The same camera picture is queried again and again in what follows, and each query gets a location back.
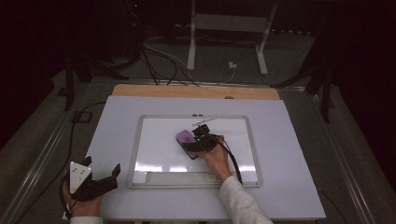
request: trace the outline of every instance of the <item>sleeve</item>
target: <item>sleeve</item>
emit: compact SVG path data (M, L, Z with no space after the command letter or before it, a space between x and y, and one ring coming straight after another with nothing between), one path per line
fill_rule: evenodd
M70 224L103 224L101 217L72 217Z
M234 176L230 176L224 181L219 196L227 208L233 224L273 223Z

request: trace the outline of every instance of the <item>hand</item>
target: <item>hand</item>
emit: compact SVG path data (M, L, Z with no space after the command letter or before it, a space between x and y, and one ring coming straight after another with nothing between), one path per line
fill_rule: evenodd
M68 187L68 181L64 181L63 193L64 200L69 205L69 208L71 208L70 213L73 217L99 217L103 195L100 195L91 201L77 202L72 199L72 195L70 194Z
M224 142L222 135L217 139L221 143ZM228 154L220 144L217 144L211 151L195 152L195 154L205 160L206 165L215 173L221 183L232 175L228 165Z

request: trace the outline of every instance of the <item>floor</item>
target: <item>floor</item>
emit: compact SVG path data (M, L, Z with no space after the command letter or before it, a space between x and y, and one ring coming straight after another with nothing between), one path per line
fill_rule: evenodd
M270 84L297 74L314 40L308 35L270 34L264 49L269 74L261 76L255 58L255 42L251 36L235 40L226 36L209 35L205 39L198 39L195 70L190 73L184 70L185 75L178 72L171 84L182 82L191 85L189 79L192 79L198 85L268 88ZM152 36L145 44L146 48L172 55L169 57L175 61L187 61L187 37L169 40ZM164 57L150 53L148 58L152 68L163 76L163 81L159 81L159 84L165 85L174 74L174 65ZM114 80L96 73L91 83L76 82L76 101L70 113L64 112L64 97L57 96L59 89L64 87L64 72L54 77L54 91L0 151L0 213L4 214L2 218L6 215L20 215L22 208L34 202L37 195L62 168L71 138L70 120L73 111L105 101L118 83L154 84L148 66L143 61L146 60L141 60L120 72L121 75L130 78L127 81ZM229 68L229 62L236 63L235 69ZM304 93L304 86L308 80L309 78L300 80L279 90L279 94L290 113L327 215L327 218L318 220L317 223L392 223L396 220L396 196L379 169L337 87L332 86L332 108L329 112L331 123L326 124L318 112L320 94L316 96ZM102 110L102 105L91 107L91 122L78 124L74 128L72 160L84 158ZM46 154L48 160L41 164L41 170L31 170L43 149L51 149ZM23 185L25 175L32 173L35 178ZM66 223L61 219L63 210L59 202L58 181L56 179L55 183L36 200L20 223ZM315 221L275 220L275 223L304 224Z

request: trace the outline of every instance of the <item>dark background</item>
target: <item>dark background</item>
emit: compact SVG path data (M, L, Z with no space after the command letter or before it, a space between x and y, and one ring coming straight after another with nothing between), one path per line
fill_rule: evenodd
M1 130L0 147L19 129L36 107L52 91L51 78L64 69L62 43L81 37L89 42L93 57L108 56L108 38L92 11L93 1L2 1L0 3ZM169 37L174 26L190 21L190 2L134 1L144 22ZM198 1L198 10L221 8L225 14L261 15L268 13L262 1ZM303 70L325 55L333 71L333 84L340 87L349 110L359 123L381 168L396 189L396 119L394 99L396 62L396 4L390 1L332 3L304 1L279 4L273 32L282 35L313 35L317 41Z

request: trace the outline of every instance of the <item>person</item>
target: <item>person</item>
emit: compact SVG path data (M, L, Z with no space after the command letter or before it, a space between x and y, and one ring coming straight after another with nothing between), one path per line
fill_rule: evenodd
M218 137L222 143L224 137ZM219 197L231 216L233 224L270 224L271 219L260 209L254 198L249 195L237 178L231 173L228 154L220 144L217 144L211 151L196 152L203 158L206 165L212 170L221 181ZM64 198L68 203L72 218L71 224L102 224L99 217L100 205L103 195L88 202L76 202L71 198L66 184L63 188Z

